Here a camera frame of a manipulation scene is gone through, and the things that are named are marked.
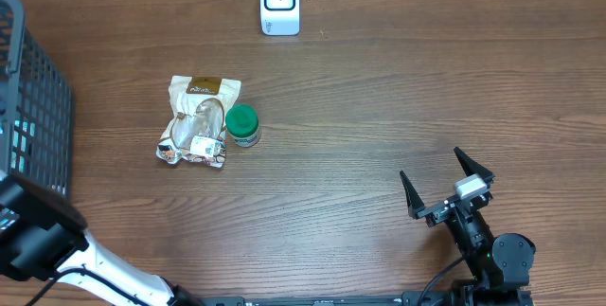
white plastic arm segment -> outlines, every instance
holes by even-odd
[[[89,243],[85,251],[77,251],[57,269],[59,273],[70,268],[85,268],[112,282],[118,289],[150,306],[166,306],[173,297],[170,287],[158,276],[134,268],[123,259],[97,243],[88,230],[84,236]],[[133,306],[127,298],[88,276],[68,274],[58,280],[100,297],[116,306]]]

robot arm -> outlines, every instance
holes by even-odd
[[[134,268],[100,245],[82,216],[52,191],[6,176],[0,206],[2,275],[55,279],[117,306],[203,305],[180,286]]]
[[[241,297],[192,296],[180,286],[142,272],[97,243],[80,213],[62,197],[25,178],[0,172],[0,274],[15,280],[52,279],[83,288],[118,306],[483,306],[531,305],[529,283],[535,246],[519,234],[494,237],[481,207],[492,199],[494,174],[460,149],[454,152],[467,178],[454,184],[455,195],[425,207],[403,171],[408,214],[428,226],[445,223],[474,280],[455,281],[447,292],[428,292],[454,264],[423,292],[400,297],[246,300]],[[36,296],[41,296],[46,289]]]

small jar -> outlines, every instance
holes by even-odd
[[[232,107],[225,116],[225,126],[238,146],[251,147],[261,138],[257,112],[251,106]]]

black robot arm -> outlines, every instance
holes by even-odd
[[[528,238],[519,234],[494,237],[479,209],[492,199],[490,186],[494,174],[469,158],[459,148],[454,153],[467,175],[456,183],[455,194],[432,207],[425,207],[406,174],[400,177],[406,192],[408,215],[425,218],[428,226],[445,223],[474,280],[455,281],[447,296],[427,297],[432,304],[436,297],[450,305],[531,305],[529,293],[521,287],[529,283],[528,271],[534,262],[536,248]],[[419,302],[421,294],[404,293],[410,304]]]

white label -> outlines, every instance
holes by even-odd
[[[189,147],[189,152],[206,158],[212,158],[215,156],[216,143],[216,139],[196,135],[193,137],[193,139],[191,139],[191,147]]]
[[[261,128],[259,127],[250,136],[247,136],[244,138],[233,136],[233,138],[234,138],[234,142],[236,143],[236,145],[239,145],[242,147],[251,147],[251,146],[257,144],[258,138],[260,137],[260,135],[261,135]]]

